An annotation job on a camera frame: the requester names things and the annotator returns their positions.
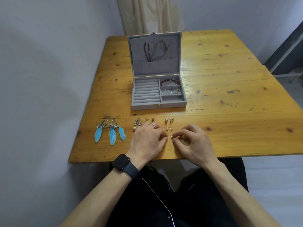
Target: blue feather earring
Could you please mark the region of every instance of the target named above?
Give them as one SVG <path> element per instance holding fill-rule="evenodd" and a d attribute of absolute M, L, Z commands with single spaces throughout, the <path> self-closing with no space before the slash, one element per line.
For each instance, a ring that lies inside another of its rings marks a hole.
<path fill-rule="evenodd" d="M 108 120 L 109 120 L 109 118 L 103 120 L 103 121 L 100 123 L 100 125 L 98 125 L 98 123 L 96 122 L 96 125 L 97 125 L 97 130 L 96 130 L 96 132 L 95 132 L 95 141 L 96 141 L 96 142 L 98 142 L 98 141 L 100 140 L 100 137 L 101 137 L 101 134 L 102 134 L 102 128 L 104 128 L 104 127 L 107 125 Z"/>
<path fill-rule="evenodd" d="M 121 126 L 117 126 L 117 121 L 115 120 L 115 118 L 113 118 L 113 120 L 109 123 L 110 126 L 110 130 L 109 130 L 109 140 L 111 145 L 114 145 L 116 142 L 116 131 L 115 128 L 118 127 L 119 128 L 119 135 L 120 138 L 125 141 L 126 139 L 126 135 L 124 133 L 124 129 Z"/>

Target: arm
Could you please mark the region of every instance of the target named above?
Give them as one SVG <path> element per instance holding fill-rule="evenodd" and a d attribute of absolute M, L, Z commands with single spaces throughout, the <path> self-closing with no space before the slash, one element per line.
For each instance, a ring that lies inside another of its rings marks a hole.
<path fill-rule="evenodd" d="M 209 137 L 197 125 L 187 125 L 172 136 L 174 144 L 184 157 L 203 168 L 211 177 L 239 226 L 280 227 L 217 159 Z M 190 145 L 186 146 L 175 138 L 178 136 L 190 139 Z"/>
<path fill-rule="evenodd" d="M 126 153 L 138 170 L 153 159 L 167 142 L 167 133 L 156 122 L 154 125 L 155 129 L 149 122 L 138 127 Z M 113 169 L 60 226 L 105 226 L 112 210 L 130 182 L 131 177 L 127 173 Z"/>

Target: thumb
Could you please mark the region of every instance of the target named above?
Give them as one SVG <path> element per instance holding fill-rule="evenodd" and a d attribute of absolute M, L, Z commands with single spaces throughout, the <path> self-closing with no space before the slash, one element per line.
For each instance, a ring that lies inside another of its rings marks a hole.
<path fill-rule="evenodd" d="M 180 150 L 182 153 L 185 152 L 186 149 L 186 145 L 184 145 L 180 139 L 178 138 L 173 138 L 172 142 L 175 144 L 175 146 L 178 148 L 178 150 Z"/>
<path fill-rule="evenodd" d="M 159 149 L 162 150 L 162 148 L 164 147 L 165 143 L 167 142 L 168 137 L 163 137 L 161 139 L 161 141 L 159 141 Z"/>

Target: watch screen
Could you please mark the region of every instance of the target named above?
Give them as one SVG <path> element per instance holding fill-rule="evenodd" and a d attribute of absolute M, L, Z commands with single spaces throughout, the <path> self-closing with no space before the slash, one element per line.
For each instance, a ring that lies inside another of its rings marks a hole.
<path fill-rule="evenodd" d="M 113 162 L 113 167 L 121 171 L 127 166 L 129 162 L 130 162 L 130 158 L 127 157 L 125 154 L 121 154 Z"/>

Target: person's left arm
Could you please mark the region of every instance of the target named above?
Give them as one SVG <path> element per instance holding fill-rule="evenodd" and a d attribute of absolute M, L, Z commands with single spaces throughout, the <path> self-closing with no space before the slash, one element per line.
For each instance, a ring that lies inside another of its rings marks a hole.
<path fill-rule="evenodd" d="M 154 125 L 155 129 L 149 122 L 138 127 L 126 153 L 138 170 L 153 159 L 167 142 L 167 133 L 156 122 Z M 131 177 L 127 173 L 113 169 L 60 226 L 105 226 L 112 210 L 130 182 Z"/>

